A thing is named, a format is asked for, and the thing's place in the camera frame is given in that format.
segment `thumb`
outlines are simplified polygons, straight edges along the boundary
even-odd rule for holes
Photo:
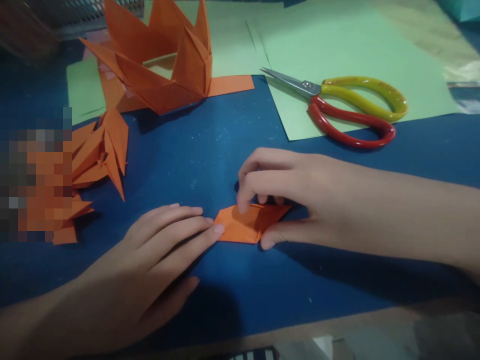
[[[295,243],[319,243],[320,230],[310,219],[297,221],[282,221],[270,226],[261,237],[263,250],[273,248],[276,243],[285,241]]]

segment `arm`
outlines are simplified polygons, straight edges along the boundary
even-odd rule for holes
[[[280,241],[313,243],[480,274],[478,189],[266,148],[245,161],[238,177],[240,211],[255,194],[260,202],[272,195],[309,210],[308,219],[267,230],[264,249]]]
[[[63,359],[111,352],[166,324],[199,279],[187,278],[168,294],[164,291],[224,231],[202,212],[178,204],[154,209],[75,280],[1,309],[0,358]]]

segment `metal basket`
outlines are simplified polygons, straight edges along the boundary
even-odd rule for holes
[[[33,12],[60,40],[74,39],[85,32],[106,27],[103,0],[25,0]],[[117,0],[139,18],[144,0]]]

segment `finger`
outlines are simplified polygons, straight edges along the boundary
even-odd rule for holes
[[[151,218],[157,216],[158,214],[160,214],[164,211],[167,211],[168,209],[179,208],[179,207],[180,207],[180,204],[174,203],[174,204],[171,204],[171,205],[160,206],[160,207],[154,208],[154,209],[144,213],[142,216],[140,216],[140,218],[138,218],[137,221],[135,221],[133,223],[132,226],[130,226],[130,228],[128,229],[128,231],[125,234],[125,238],[129,238],[129,237],[132,236],[132,234],[136,234],[139,231],[139,229],[143,228],[144,225],[148,221],[150,221]]]
[[[162,211],[151,216],[148,221],[143,224],[142,228],[139,228],[136,233],[133,233],[131,235],[131,241],[135,244],[136,248],[139,248],[168,225],[183,219],[200,216],[203,212],[201,207],[190,206],[174,207]]]
[[[269,199],[268,195],[262,195],[262,194],[258,194],[256,197],[257,197],[258,202],[260,204],[265,204],[267,202],[267,200]]]
[[[238,189],[236,202],[241,214],[249,208],[250,200],[256,194],[284,197],[303,203],[299,198],[301,176],[293,170],[262,170],[249,172]]]
[[[177,315],[199,282],[198,277],[189,277],[182,281],[166,298],[154,304],[140,320],[142,338],[161,328]]]
[[[205,250],[212,246],[225,231],[222,224],[215,224],[208,230],[179,247],[165,259],[150,269],[153,274],[162,277],[167,287],[185,271]]]
[[[275,244],[289,241],[295,243],[321,244],[325,235],[318,226],[310,221],[282,221],[270,226],[260,239],[263,250],[271,249]]]
[[[181,241],[212,226],[203,216],[174,222],[148,240],[137,251],[142,267],[151,269]]]
[[[277,205],[283,205],[285,202],[285,198],[282,196],[274,196],[273,200],[275,200],[275,204]]]
[[[260,167],[271,170],[288,170],[292,169],[298,158],[296,152],[259,147],[245,160],[238,171],[238,182],[242,186],[242,182],[248,173],[257,171]]]

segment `yellow scissor handle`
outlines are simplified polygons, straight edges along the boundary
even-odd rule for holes
[[[373,102],[367,100],[355,91],[341,86],[356,86],[370,89],[381,95],[392,111],[385,110]],[[377,118],[395,122],[400,120],[407,113],[409,106],[407,99],[393,86],[372,77],[345,76],[326,79],[321,85],[321,93],[336,96],[355,105],[366,114]]]

